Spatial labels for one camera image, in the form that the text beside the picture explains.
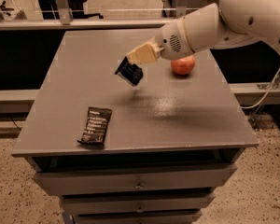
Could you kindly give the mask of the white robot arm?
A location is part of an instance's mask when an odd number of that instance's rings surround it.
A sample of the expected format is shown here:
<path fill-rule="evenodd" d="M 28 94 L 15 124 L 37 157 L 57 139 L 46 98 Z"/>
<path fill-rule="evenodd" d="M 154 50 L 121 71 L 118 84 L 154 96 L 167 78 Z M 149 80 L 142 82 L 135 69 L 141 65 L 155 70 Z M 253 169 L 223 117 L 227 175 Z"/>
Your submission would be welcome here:
<path fill-rule="evenodd" d="M 280 0 L 219 0 L 175 19 L 126 54 L 129 63 L 178 60 L 262 41 L 280 55 Z"/>

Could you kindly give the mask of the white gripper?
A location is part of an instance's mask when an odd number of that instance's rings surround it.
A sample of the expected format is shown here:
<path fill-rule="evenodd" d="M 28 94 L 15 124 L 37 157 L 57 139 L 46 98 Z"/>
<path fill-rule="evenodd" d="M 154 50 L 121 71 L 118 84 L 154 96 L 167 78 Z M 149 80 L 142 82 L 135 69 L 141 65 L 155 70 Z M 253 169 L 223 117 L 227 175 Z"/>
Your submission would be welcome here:
<path fill-rule="evenodd" d="M 178 60 L 194 53 L 187 37 L 184 17 L 163 25 L 155 38 L 128 52 L 126 58 L 129 63 L 154 63 L 160 56 L 167 60 Z"/>

